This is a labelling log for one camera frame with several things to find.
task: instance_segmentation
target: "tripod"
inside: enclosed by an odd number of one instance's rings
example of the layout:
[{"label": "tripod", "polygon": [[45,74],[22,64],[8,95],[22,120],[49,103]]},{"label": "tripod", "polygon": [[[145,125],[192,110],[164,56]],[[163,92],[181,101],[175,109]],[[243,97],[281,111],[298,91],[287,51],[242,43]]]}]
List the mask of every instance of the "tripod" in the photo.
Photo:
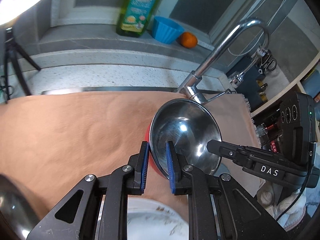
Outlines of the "tripod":
[{"label": "tripod", "polygon": [[6,93],[6,99],[10,99],[9,84],[8,84],[8,60],[11,61],[12,67],[17,75],[18,81],[26,96],[31,96],[31,92],[28,85],[22,75],[21,68],[18,63],[17,52],[25,58],[36,70],[40,71],[41,68],[29,57],[24,49],[15,41],[12,28],[5,30],[5,51],[4,51],[4,87]]}]

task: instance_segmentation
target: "bolt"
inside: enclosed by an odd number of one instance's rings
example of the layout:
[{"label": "bolt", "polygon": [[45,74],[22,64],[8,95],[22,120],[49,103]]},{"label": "bolt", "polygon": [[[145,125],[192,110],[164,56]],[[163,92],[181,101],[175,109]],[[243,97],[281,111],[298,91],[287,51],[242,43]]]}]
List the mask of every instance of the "bolt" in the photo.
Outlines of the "bolt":
[{"label": "bolt", "polygon": [[192,171],[192,170],[193,170],[193,167],[192,167],[191,165],[186,165],[186,166],[183,167],[183,169],[184,169],[185,171]]},{"label": "bolt", "polygon": [[93,180],[94,180],[94,177],[95,177],[95,176],[94,176],[93,174],[89,174],[89,175],[85,176],[84,179],[85,179],[86,181],[90,182],[90,181],[93,181]]},{"label": "bolt", "polygon": [[131,171],[132,167],[130,165],[125,165],[125,166],[122,167],[122,170],[123,171]]},{"label": "bolt", "polygon": [[221,175],[221,178],[222,178],[222,180],[224,180],[224,181],[229,181],[229,180],[231,180],[231,176],[230,176],[229,174],[227,174],[227,173],[222,174],[222,175]]}]

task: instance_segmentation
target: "blue silicone cup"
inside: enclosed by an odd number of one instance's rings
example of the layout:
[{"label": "blue silicone cup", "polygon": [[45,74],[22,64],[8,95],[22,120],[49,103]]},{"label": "blue silicone cup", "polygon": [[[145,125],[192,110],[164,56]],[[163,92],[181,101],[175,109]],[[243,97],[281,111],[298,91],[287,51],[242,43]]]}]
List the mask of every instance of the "blue silicone cup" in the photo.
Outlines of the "blue silicone cup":
[{"label": "blue silicone cup", "polygon": [[171,44],[182,33],[184,28],[168,18],[155,16],[152,27],[152,37],[157,41]]}]

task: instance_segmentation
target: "bottle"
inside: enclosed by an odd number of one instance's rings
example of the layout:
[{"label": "bottle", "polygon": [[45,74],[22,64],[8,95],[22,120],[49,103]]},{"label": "bottle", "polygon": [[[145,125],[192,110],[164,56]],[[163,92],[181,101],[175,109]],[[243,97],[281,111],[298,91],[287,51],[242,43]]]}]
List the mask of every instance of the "bottle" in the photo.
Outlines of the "bottle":
[{"label": "bottle", "polygon": [[140,37],[146,30],[159,0],[124,0],[117,22],[116,33]]}]

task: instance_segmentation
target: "orange fruit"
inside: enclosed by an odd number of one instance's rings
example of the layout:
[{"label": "orange fruit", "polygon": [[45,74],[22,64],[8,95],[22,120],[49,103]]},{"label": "orange fruit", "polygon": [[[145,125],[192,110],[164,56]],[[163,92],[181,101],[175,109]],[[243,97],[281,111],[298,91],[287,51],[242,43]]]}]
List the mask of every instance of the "orange fruit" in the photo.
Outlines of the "orange fruit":
[{"label": "orange fruit", "polygon": [[180,44],[188,49],[194,48],[198,44],[198,39],[190,32],[184,32],[180,35]]}]

